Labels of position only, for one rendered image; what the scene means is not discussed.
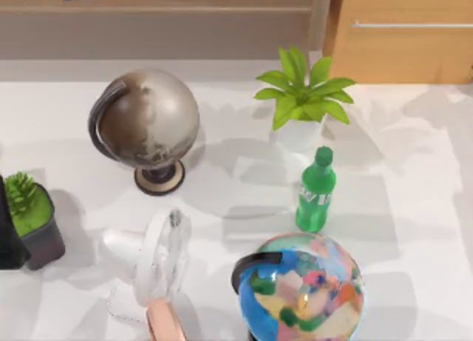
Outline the pink round object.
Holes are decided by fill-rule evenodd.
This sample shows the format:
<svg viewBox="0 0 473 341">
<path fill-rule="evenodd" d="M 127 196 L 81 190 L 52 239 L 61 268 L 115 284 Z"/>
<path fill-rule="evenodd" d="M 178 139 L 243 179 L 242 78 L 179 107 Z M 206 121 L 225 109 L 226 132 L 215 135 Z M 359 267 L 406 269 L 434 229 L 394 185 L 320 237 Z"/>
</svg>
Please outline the pink round object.
<svg viewBox="0 0 473 341">
<path fill-rule="evenodd" d="M 151 341 L 188 341 L 180 319 L 162 298 L 152 300 L 146 308 Z"/>
</svg>

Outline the green bottle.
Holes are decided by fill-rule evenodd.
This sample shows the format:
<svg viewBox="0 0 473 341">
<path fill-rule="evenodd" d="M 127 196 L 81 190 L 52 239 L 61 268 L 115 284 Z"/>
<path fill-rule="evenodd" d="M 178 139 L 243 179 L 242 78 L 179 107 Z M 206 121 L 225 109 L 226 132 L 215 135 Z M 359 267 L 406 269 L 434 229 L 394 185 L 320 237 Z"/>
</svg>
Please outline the green bottle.
<svg viewBox="0 0 473 341">
<path fill-rule="evenodd" d="M 332 163 L 333 150 L 328 146 L 320 146 L 313 162 L 302 173 L 296 209 L 296 225 L 302 231 L 319 232 L 327 221 L 336 186 L 336 173 Z"/>
</svg>

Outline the wooden cupboard door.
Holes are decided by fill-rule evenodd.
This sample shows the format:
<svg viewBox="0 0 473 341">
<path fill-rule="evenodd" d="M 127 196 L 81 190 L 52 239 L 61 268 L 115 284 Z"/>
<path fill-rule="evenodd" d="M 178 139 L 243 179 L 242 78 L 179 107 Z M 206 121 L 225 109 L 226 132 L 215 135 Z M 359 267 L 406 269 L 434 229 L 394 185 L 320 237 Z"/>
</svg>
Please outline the wooden cupboard door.
<svg viewBox="0 0 473 341">
<path fill-rule="evenodd" d="M 473 0 L 330 0 L 332 77 L 363 84 L 473 82 L 473 29 L 360 29 L 361 23 L 473 24 Z"/>
</svg>

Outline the wooden open shelf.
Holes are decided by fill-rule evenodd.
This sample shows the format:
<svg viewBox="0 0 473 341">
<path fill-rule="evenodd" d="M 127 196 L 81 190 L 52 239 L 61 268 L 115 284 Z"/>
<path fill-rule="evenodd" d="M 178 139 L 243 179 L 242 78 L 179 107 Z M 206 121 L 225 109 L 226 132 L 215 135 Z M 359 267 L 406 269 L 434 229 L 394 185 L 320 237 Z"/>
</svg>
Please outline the wooden open shelf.
<svg viewBox="0 0 473 341">
<path fill-rule="evenodd" d="M 0 60 L 273 59 L 318 50 L 330 0 L 0 0 Z"/>
</svg>

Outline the small plant in grey pot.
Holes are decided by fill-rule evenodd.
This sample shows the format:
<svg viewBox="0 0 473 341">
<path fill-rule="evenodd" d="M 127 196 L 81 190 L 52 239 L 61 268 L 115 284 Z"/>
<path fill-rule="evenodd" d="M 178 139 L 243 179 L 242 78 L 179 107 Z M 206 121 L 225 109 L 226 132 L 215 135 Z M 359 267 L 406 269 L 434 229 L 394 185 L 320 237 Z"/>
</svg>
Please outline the small plant in grey pot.
<svg viewBox="0 0 473 341">
<path fill-rule="evenodd" d="M 27 268 L 36 271 L 62 258 L 66 247 L 47 189 L 22 171 L 7 176 L 4 186 L 13 225 L 30 253 Z"/>
</svg>

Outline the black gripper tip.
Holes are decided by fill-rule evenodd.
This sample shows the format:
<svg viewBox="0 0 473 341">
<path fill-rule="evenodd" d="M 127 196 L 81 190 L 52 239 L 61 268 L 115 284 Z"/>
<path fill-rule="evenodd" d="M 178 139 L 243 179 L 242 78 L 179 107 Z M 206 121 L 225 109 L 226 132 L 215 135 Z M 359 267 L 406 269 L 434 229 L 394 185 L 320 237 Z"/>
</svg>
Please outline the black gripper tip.
<svg viewBox="0 0 473 341">
<path fill-rule="evenodd" d="M 30 257 L 13 225 L 4 179 L 0 175 L 0 271 L 21 269 Z"/>
</svg>

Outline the colourful globe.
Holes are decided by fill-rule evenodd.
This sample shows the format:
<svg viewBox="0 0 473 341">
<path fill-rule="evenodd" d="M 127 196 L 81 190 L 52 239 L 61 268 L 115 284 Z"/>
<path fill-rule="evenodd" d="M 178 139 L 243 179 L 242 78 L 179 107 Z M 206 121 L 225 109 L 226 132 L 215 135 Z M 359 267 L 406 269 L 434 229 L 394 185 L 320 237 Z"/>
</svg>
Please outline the colourful globe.
<svg viewBox="0 0 473 341">
<path fill-rule="evenodd" d="M 334 239 L 276 235 L 231 273 L 251 341 L 352 341 L 365 310 L 362 273 Z"/>
</svg>

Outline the white table fan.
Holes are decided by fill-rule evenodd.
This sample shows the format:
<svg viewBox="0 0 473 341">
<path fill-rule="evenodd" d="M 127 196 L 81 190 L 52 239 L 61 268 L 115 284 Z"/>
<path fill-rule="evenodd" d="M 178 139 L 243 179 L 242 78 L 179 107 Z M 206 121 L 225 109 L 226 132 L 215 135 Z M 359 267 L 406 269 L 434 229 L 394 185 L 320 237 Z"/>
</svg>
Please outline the white table fan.
<svg viewBox="0 0 473 341">
<path fill-rule="evenodd" d="M 176 207 L 159 208 L 143 233 L 106 229 L 99 252 L 125 280 L 110 291 L 109 314 L 144 323 L 152 301 L 172 301 L 186 273 L 190 238 L 190 218 Z"/>
</svg>

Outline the leafy plant in white pot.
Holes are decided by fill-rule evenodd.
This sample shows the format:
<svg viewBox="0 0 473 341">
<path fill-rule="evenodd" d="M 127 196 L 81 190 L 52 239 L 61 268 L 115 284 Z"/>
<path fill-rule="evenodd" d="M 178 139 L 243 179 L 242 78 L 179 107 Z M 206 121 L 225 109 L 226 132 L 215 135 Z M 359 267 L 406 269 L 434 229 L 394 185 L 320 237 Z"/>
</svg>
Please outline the leafy plant in white pot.
<svg viewBox="0 0 473 341">
<path fill-rule="evenodd" d="M 274 102 L 271 138 L 291 152 L 311 150 L 319 141 L 327 118 L 348 125 L 345 104 L 353 104 L 347 88 L 356 81 L 331 77 L 332 58 L 322 56 L 310 64 L 293 45 L 278 49 L 280 68 L 256 77 L 265 86 L 254 95 L 257 101 Z"/>
</svg>

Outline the grey and brown globe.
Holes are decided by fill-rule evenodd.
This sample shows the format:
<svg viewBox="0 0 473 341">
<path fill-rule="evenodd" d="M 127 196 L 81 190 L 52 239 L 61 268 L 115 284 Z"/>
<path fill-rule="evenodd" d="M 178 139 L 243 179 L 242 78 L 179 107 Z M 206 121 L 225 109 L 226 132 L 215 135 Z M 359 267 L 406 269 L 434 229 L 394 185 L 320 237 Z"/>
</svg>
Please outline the grey and brown globe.
<svg viewBox="0 0 473 341">
<path fill-rule="evenodd" d="M 105 87 L 89 112 L 87 129 L 99 153 L 133 168 L 142 192 L 163 196 L 186 177 L 182 159 L 197 139 L 200 112 L 176 75 L 133 70 Z"/>
</svg>

